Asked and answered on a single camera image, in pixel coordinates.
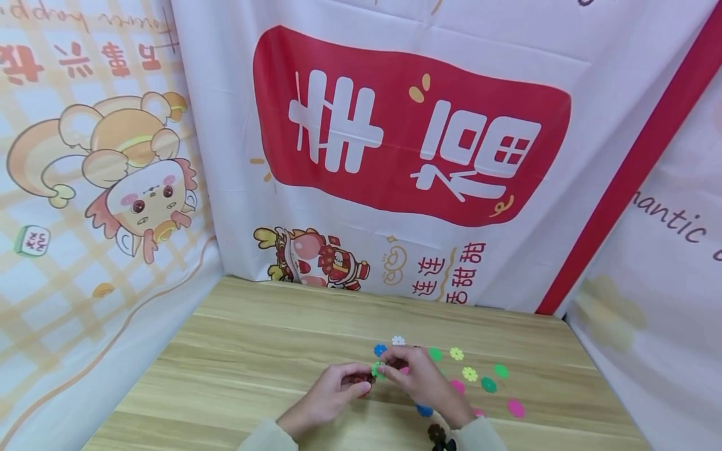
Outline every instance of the red stripe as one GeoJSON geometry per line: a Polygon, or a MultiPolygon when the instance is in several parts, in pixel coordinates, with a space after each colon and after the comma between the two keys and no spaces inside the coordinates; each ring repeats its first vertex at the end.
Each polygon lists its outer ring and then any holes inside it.
{"type": "Polygon", "coordinates": [[[553,315],[557,311],[720,66],[722,3],[717,3],[536,309],[537,313],[553,315]]]}

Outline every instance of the sleeve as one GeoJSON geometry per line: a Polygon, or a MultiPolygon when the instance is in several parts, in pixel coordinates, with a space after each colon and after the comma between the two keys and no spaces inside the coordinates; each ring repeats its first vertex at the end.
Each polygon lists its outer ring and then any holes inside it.
{"type": "Polygon", "coordinates": [[[238,451],[298,451],[298,445],[275,421],[266,421],[240,445],[238,451]]]}
{"type": "Polygon", "coordinates": [[[458,451],[506,451],[506,445],[483,416],[458,431],[451,431],[458,451]]]}

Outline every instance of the wooden table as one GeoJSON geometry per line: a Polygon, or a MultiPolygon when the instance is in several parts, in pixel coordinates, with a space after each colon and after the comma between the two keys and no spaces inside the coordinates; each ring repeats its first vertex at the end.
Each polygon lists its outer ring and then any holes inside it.
{"type": "MultiPolygon", "coordinates": [[[[224,278],[84,448],[236,450],[334,362],[373,363],[400,335],[444,351],[449,379],[492,419],[509,450],[647,450],[629,416],[562,321],[281,282],[224,278]],[[462,362],[449,357],[457,346],[462,362]],[[504,364],[509,377],[494,376],[504,364]],[[494,394],[464,366],[499,382],[494,394]],[[507,409],[520,400],[526,417],[507,409]]],[[[388,380],[302,450],[430,450],[429,419],[388,380]]]]}

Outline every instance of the cloth wall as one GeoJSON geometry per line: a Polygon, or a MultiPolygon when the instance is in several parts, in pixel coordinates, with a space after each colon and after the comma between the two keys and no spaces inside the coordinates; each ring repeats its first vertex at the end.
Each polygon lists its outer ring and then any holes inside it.
{"type": "Polygon", "coordinates": [[[0,1],[0,449],[79,450],[222,275],[162,0],[0,1]]]}
{"type": "Polygon", "coordinates": [[[722,73],[585,277],[567,320],[655,450],[722,443],[722,73]]]}
{"type": "Polygon", "coordinates": [[[226,270],[534,312],[715,3],[173,0],[226,270]]]}

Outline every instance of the right hand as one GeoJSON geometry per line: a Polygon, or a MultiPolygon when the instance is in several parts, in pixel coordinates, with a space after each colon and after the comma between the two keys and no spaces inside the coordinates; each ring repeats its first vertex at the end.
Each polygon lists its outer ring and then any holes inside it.
{"type": "Polygon", "coordinates": [[[420,406],[431,407],[452,429],[461,429],[476,419],[464,396],[446,380],[425,348],[392,346],[380,357],[378,371],[395,382],[420,406]],[[408,367],[409,374],[399,371],[408,367]]]}

